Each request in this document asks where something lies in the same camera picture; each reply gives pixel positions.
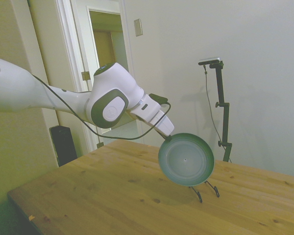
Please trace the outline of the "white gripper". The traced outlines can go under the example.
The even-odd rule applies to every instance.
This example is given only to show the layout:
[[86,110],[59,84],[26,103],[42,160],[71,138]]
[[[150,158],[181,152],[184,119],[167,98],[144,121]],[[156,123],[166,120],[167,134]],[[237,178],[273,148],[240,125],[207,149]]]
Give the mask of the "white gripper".
[[164,140],[171,141],[170,134],[174,130],[174,125],[162,110],[159,110],[149,123]]

